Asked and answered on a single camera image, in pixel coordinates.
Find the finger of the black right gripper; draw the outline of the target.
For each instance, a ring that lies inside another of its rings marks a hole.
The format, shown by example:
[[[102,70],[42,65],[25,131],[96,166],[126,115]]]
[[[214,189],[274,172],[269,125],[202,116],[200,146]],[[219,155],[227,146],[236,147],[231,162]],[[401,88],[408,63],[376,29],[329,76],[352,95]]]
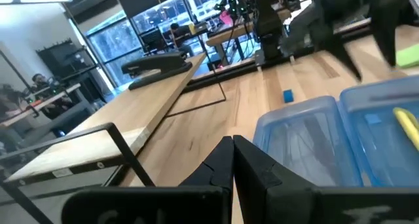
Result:
[[[390,67],[396,66],[395,29],[399,24],[399,6],[370,5],[371,31],[382,56]]]
[[[351,56],[348,54],[348,51],[344,46],[344,43],[339,37],[328,37],[322,42],[322,45],[323,49],[334,56],[358,82],[362,80],[362,76],[358,68],[355,66]]]

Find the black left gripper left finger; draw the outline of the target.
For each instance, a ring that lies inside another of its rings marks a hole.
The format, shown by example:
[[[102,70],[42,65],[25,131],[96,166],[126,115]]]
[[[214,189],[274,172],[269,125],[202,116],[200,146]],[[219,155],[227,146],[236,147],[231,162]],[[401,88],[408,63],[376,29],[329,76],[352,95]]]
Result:
[[[234,142],[225,136],[177,187],[98,187],[71,196],[62,223],[230,223]]]

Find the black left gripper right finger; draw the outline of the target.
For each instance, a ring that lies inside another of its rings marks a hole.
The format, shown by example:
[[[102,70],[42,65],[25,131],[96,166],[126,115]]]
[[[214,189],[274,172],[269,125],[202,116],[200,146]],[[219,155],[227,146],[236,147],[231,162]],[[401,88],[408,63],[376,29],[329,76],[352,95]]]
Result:
[[[417,223],[418,189],[318,187],[234,136],[234,176],[244,223]]]

